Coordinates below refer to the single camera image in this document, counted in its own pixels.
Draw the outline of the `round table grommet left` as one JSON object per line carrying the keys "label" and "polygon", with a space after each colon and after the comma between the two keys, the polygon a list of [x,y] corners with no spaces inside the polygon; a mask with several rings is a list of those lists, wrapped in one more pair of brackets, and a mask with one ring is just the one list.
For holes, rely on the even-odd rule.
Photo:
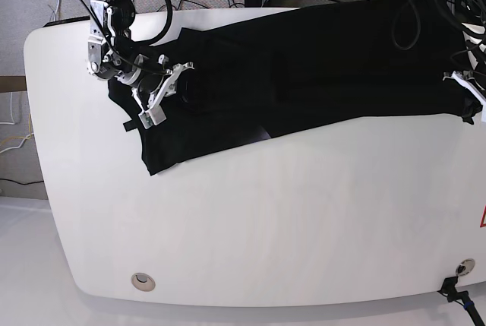
{"label": "round table grommet left", "polygon": [[151,292],[155,289],[156,283],[148,274],[136,273],[131,277],[132,285],[142,292]]}

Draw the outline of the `round table grommet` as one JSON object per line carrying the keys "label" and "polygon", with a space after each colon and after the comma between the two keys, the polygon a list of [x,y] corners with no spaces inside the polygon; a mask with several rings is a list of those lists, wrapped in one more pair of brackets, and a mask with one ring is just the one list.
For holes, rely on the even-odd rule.
{"label": "round table grommet", "polygon": [[156,283],[148,274],[136,273],[131,277],[132,285],[142,292],[151,292],[155,289]]}
{"label": "round table grommet", "polygon": [[456,276],[464,277],[465,275],[471,273],[474,267],[475,260],[473,258],[465,259],[456,267]]}

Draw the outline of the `round table grommet right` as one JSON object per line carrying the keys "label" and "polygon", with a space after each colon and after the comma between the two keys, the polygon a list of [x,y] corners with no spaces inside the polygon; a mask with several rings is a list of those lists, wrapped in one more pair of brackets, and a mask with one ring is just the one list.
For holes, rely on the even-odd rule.
{"label": "round table grommet right", "polygon": [[456,267],[456,276],[464,277],[465,275],[471,273],[474,267],[475,260],[473,258],[465,259]]}

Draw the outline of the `black flat bar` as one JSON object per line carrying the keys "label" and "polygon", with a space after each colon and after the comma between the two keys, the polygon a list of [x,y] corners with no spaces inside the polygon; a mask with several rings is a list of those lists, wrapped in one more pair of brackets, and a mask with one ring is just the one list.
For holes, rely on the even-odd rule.
{"label": "black flat bar", "polygon": [[50,21],[46,23],[43,27],[53,27],[53,26],[58,26],[58,25],[63,25],[63,24],[71,24],[71,23],[77,23],[81,21],[88,21],[90,17],[88,16],[82,16],[82,17],[73,17],[73,18],[67,18],[63,19],[60,21]]}

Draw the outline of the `red warning sticker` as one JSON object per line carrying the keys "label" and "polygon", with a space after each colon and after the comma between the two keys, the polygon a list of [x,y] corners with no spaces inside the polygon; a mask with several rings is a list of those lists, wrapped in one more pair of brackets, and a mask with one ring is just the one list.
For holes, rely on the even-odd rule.
{"label": "red warning sticker", "polygon": [[483,214],[481,217],[480,228],[486,227],[486,207],[484,207]]}

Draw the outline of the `black T-shirt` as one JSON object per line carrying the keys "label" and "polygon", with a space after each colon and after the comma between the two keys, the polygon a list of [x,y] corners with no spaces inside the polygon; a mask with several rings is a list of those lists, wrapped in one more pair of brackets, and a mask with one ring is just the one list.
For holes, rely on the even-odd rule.
{"label": "black T-shirt", "polygon": [[224,27],[181,30],[157,47],[193,62],[197,103],[162,101],[166,120],[145,129],[131,89],[108,83],[129,116],[150,174],[298,131],[367,116],[450,114],[471,122],[481,104],[455,81],[463,36],[434,0],[316,5]]}

